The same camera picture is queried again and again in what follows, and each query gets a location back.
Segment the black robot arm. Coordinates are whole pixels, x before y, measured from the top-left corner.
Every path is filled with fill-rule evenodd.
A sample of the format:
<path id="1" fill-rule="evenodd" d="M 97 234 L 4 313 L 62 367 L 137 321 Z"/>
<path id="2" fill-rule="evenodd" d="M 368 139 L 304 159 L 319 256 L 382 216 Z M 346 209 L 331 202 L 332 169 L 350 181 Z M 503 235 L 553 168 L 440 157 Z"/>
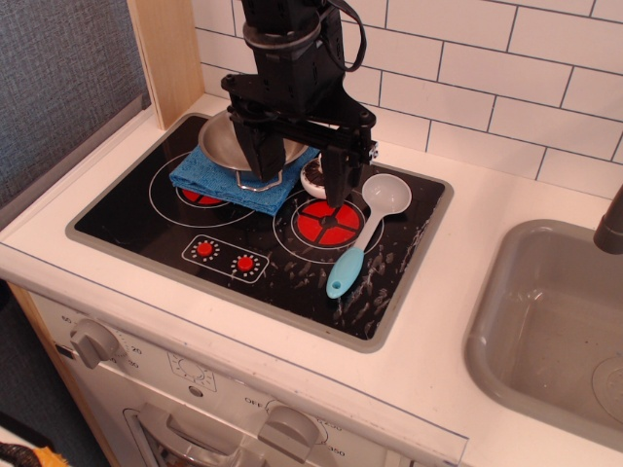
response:
<path id="1" fill-rule="evenodd" d="M 345 1 L 245 1 L 243 39 L 253 51 L 254 75 L 221 82 L 235 135 L 251 171 L 273 179 L 286 164 L 284 142 L 319 150 L 327 202 L 343 204 L 362 167 L 377 154 L 373 112 L 350 97 L 345 76 L 362 64 L 362 39 L 345 62 L 342 15 L 359 21 Z"/>

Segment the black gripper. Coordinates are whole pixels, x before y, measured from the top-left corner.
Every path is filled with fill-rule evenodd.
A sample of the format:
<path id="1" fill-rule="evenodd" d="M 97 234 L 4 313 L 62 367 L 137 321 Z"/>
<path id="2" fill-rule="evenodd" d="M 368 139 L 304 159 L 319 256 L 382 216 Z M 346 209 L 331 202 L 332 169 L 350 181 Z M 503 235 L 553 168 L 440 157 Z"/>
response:
<path id="1" fill-rule="evenodd" d="M 374 115 L 344 90 L 346 74 L 363 61 L 359 37 L 352 64 L 345 59 L 342 17 L 353 9 L 247 9 L 243 39 L 257 71 L 230 75 L 221 86 L 231 98 L 231 120 L 252 173 L 271 180 L 284 166 L 284 140 L 321 151 L 327 203 L 343 205 L 358 184 L 360 164 L 372 158 Z"/>

